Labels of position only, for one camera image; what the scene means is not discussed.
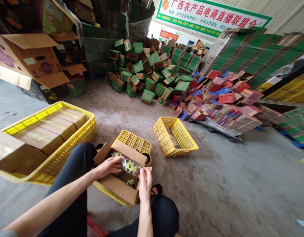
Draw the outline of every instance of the person's right hand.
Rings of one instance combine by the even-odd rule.
[[[140,180],[139,197],[140,201],[150,201],[151,188],[152,188],[152,173],[147,167],[142,167],[138,174]]]

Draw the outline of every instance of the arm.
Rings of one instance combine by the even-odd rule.
[[[143,167],[139,174],[140,187],[140,215],[138,237],[153,237],[152,213],[151,213],[151,187],[152,174],[149,168]]]
[[[61,215],[95,180],[112,172],[121,172],[123,157],[111,157],[79,179],[67,184],[29,209],[4,230],[13,230],[18,237],[37,236]]]

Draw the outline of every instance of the pallet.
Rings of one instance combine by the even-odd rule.
[[[227,134],[227,133],[225,133],[225,132],[223,132],[223,131],[221,131],[221,130],[215,128],[215,127],[212,127],[212,126],[209,125],[206,121],[197,121],[197,120],[194,120],[194,119],[192,119],[192,118],[189,118],[189,119],[188,119],[188,122],[190,122],[190,123],[191,123],[191,122],[198,123],[198,124],[200,124],[200,125],[206,127],[206,129],[208,130],[208,132],[211,132],[211,133],[212,133],[212,132],[218,132],[218,133],[224,135],[224,136],[225,136],[230,142],[232,142],[232,143],[234,143],[234,142],[236,142],[236,141],[239,141],[239,142],[242,142],[242,141],[243,141],[243,140],[241,139],[240,136],[231,136],[231,135],[229,135],[229,134]]]

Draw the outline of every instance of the purple print on box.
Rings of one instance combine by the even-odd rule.
[[[0,49],[0,62],[6,64],[8,67],[11,67],[11,68],[15,68],[15,60],[7,55],[6,53],[4,53],[1,49]]]
[[[53,71],[53,68],[54,68],[53,64],[43,62],[40,65],[39,71],[42,71],[42,72],[47,73],[47,74],[51,74],[52,71]]]

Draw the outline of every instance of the black pants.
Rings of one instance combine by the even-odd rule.
[[[81,143],[74,147],[45,197],[80,178],[89,172],[91,168],[96,167],[93,161],[95,155],[96,150],[91,143]],[[175,203],[163,195],[152,195],[151,211],[154,236],[174,237],[178,232],[179,217]],[[138,226],[139,218],[131,225],[117,230],[108,236],[137,237]],[[45,228],[39,236],[87,236],[87,190],[53,223]]]

